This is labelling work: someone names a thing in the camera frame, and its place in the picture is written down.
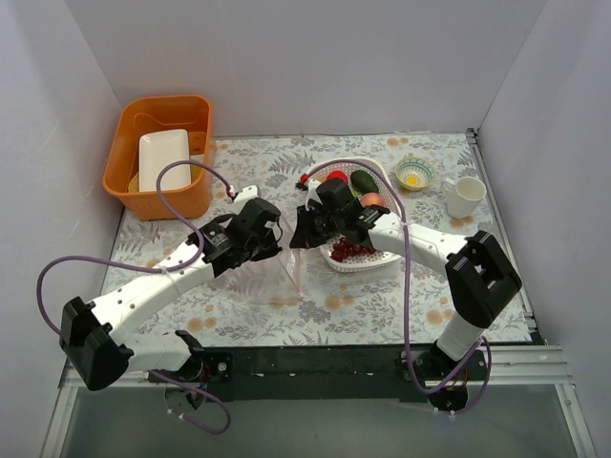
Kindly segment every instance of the floral tablecloth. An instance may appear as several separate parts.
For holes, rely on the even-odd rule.
[[[423,156],[438,174],[425,191],[401,191],[411,221],[448,233],[470,235],[483,229],[498,236],[488,202],[482,202],[474,215],[466,219],[452,219],[446,213],[441,179],[478,174],[464,135],[259,137],[220,140],[217,146],[215,166],[236,189],[258,185],[262,197],[277,205],[291,223],[295,220],[295,207],[304,201],[294,183],[313,163],[341,156],[369,156],[382,163],[391,176],[392,166],[401,157]],[[391,178],[395,189],[402,189],[396,178]],[[196,221],[198,226],[228,210],[222,186],[219,183],[213,186],[215,199],[206,215]],[[174,251],[187,235],[188,230],[177,221],[145,222],[126,211],[113,259],[153,266]],[[301,298],[281,293],[269,303],[252,303],[245,295],[229,296],[223,289],[202,285],[167,305],[139,332],[162,334],[187,329],[203,345],[211,346],[402,342],[403,260],[365,275],[332,270],[318,250],[309,250],[303,259]],[[135,275],[109,269],[105,292],[120,287]],[[521,298],[516,297],[486,336],[491,341],[530,341],[522,305]],[[412,341],[433,342],[452,314],[452,296],[445,279],[414,264]]]

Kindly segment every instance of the small bowl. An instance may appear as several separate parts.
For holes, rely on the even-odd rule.
[[[432,183],[435,169],[422,157],[405,156],[394,166],[394,174],[404,188],[420,191]]]

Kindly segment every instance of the orange basket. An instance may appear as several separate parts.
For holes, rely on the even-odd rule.
[[[185,129],[189,134],[189,155],[203,155],[203,163],[214,165],[216,144],[212,135],[212,107],[199,95],[166,95],[141,98],[130,103],[121,115],[108,156],[102,183],[140,219],[172,219],[156,192],[130,192],[129,183],[138,172],[138,143],[146,134]],[[179,213],[193,219],[203,215],[212,198],[212,174],[198,168],[191,184],[164,191]]]

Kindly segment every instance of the white mug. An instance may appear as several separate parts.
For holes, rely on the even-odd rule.
[[[486,197],[486,185],[475,177],[463,177],[457,181],[446,178],[441,189],[448,200],[448,214],[456,219],[472,214]]]

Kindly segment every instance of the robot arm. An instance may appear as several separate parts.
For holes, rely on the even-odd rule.
[[[362,207],[341,179],[310,182],[307,205],[297,210],[291,248],[326,243],[340,233],[353,243],[406,255],[403,222],[389,209]],[[434,344],[445,365],[460,361],[521,288],[522,282],[496,239],[479,231],[474,237],[441,233],[410,224],[415,262],[448,278],[456,313]]]
[[[127,371],[164,369],[181,381],[200,373],[203,350],[187,332],[163,336],[135,332],[195,286],[244,262],[265,260],[281,251],[273,232],[280,211],[258,194],[255,186],[243,189],[233,202],[235,213],[200,228],[205,240],[201,259],[180,270],[167,270],[198,252],[198,239],[192,234],[158,264],[164,273],[142,275],[87,303],[75,298],[64,306],[60,346],[90,390],[112,384]]]
[[[363,208],[339,179],[312,189],[316,194],[308,202],[309,208],[297,209],[291,248],[316,247],[341,233],[378,251],[405,255],[403,226],[397,215],[375,205]],[[75,298],[64,306],[60,346],[90,390],[112,384],[127,371],[152,368],[189,382],[200,375],[204,364],[210,363],[206,358],[214,358],[186,331],[163,336],[135,332],[191,288],[246,261],[264,260],[281,251],[273,234],[280,211],[259,198],[256,187],[242,190],[233,207],[235,213],[200,228],[205,240],[200,260],[167,272],[197,253],[198,240],[192,234],[159,263],[158,267],[166,269],[164,274],[143,275],[90,302]],[[465,242],[462,236],[412,224],[410,235],[412,259],[446,275],[450,282],[457,313],[433,350],[445,365],[452,366],[516,294],[521,281],[494,237],[487,233],[480,231]]]

